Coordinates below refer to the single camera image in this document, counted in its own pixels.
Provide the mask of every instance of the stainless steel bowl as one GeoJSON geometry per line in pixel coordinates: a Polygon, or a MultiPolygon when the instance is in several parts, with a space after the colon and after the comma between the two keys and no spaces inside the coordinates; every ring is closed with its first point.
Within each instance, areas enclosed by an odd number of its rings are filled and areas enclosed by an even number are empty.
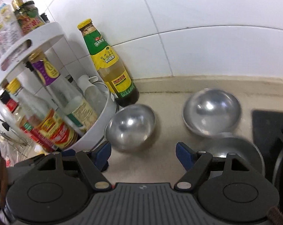
{"type": "Polygon", "coordinates": [[[240,116],[238,99],[218,89],[204,89],[193,94],[183,108],[183,120],[188,129],[205,137],[233,131],[240,116]]]}
{"type": "Polygon", "coordinates": [[[105,138],[121,151],[136,151],[150,144],[156,126],[151,107],[133,104],[117,112],[105,129],[105,138]]]}
{"type": "Polygon", "coordinates": [[[206,139],[199,144],[193,145],[192,149],[194,151],[209,152],[214,157],[226,157],[227,153],[236,153],[249,162],[258,172],[265,175],[264,160],[258,147],[232,133],[218,134],[213,139],[206,139]]]}

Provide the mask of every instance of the bottle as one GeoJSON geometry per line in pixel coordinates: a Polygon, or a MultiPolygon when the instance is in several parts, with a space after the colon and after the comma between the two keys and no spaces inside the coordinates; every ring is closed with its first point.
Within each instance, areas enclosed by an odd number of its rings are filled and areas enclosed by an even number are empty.
{"type": "Polygon", "coordinates": [[[44,20],[39,16],[38,9],[34,5],[34,1],[23,2],[23,0],[12,0],[14,14],[22,29],[23,35],[45,24],[44,20]]]}
{"type": "Polygon", "coordinates": [[[139,92],[131,81],[121,59],[93,26],[91,19],[80,23],[81,31],[91,59],[104,83],[114,94],[116,102],[125,107],[139,99],[139,92]]]}
{"type": "Polygon", "coordinates": [[[82,132],[89,130],[97,114],[84,96],[55,69],[41,50],[30,55],[29,61],[59,108],[82,132]]]}
{"type": "Polygon", "coordinates": [[[61,119],[48,102],[31,94],[17,79],[13,79],[6,86],[6,90],[18,100],[28,123],[58,148],[67,149],[77,141],[77,133],[61,119]]]}
{"type": "Polygon", "coordinates": [[[105,97],[97,86],[89,81],[90,79],[93,79],[93,82],[98,81],[98,77],[94,76],[90,78],[85,74],[78,79],[78,86],[83,91],[87,102],[95,109],[97,115],[100,116],[105,107],[107,97],[105,97]]]}
{"type": "Polygon", "coordinates": [[[45,138],[39,131],[33,128],[27,121],[25,112],[22,107],[11,97],[7,91],[0,96],[0,114],[8,125],[21,136],[25,134],[43,147],[46,152],[53,152],[57,147],[53,142],[45,138]]]}

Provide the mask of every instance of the bottle cap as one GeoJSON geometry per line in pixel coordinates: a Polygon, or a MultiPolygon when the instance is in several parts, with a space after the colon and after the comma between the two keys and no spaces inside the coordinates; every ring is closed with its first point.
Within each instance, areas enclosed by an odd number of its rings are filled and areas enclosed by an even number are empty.
{"type": "Polygon", "coordinates": [[[7,102],[9,102],[10,99],[11,97],[7,91],[4,91],[2,95],[0,95],[0,101],[2,101],[3,104],[6,104],[7,102]]]}
{"type": "Polygon", "coordinates": [[[37,49],[35,50],[28,58],[29,62],[32,63],[32,61],[34,61],[35,58],[37,58],[40,54],[42,54],[43,51],[41,49],[37,49]]]}
{"type": "Polygon", "coordinates": [[[23,0],[12,0],[11,4],[14,10],[18,10],[20,9],[20,6],[24,4],[24,2],[23,0]]]}
{"type": "Polygon", "coordinates": [[[91,19],[86,19],[83,22],[81,22],[79,25],[77,25],[77,28],[80,30],[83,27],[87,26],[88,24],[90,24],[92,21],[91,19]]]}
{"type": "Polygon", "coordinates": [[[17,78],[14,78],[14,79],[5,87],[5,89],[6,89],[8,92],[14,94],[14,93],[17,92],[17,90],[18,90],[19,88],[21,88],[21,86],[22,86],[22,85],[21,85],[20,81],[18,81],[17,78]]]}

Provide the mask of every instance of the food package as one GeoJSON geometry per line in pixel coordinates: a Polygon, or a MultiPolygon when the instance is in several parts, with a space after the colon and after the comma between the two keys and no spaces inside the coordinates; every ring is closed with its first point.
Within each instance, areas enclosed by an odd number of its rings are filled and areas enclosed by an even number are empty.
{"type": "MultiPolygon", "coordinates": [[[[21,37],[22,31],[11,6],[0,0],[0,57],[21,37]]],[[[26,49],[27,44],[23,43],[23,45],[14,50],[7,60],[4,61],[1,66],[2,70],[6,70],[11,62],[26,49]]]]}

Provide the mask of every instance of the white container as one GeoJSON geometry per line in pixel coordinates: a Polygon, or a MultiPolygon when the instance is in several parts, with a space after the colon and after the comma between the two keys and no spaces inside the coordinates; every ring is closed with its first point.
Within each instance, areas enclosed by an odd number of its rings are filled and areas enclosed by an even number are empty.
{"type": "Polygon", "coordinates": [[[81,137],[81,139],[68,148],[68,150],[73,149],[76,152],[85,149],[92,150],[104,139],[105,127],[117,111],[117,104],[114,100],[112,100],[113,96],[107,86],[100,82],[94,84],[107,96],[105,107],[94,125],[84,134],[83,137],[81,137]]]}
{"type": "Polygon", "coordinates": [[[27,60],[33,51],[41,48],[45,52],[63,36],[64,32],[60,24],[53,22],[34,29],[13,44],[0,58],[0,89],[3,87],[2,83],[6,82],[6,78],[11,81],[22,72],[19,71],[18,65],[23,60],[27,60]],[[19,51],[25,43],[29,43],[30,47],[19,55],[16,54],[16,51],[19,51]]]}

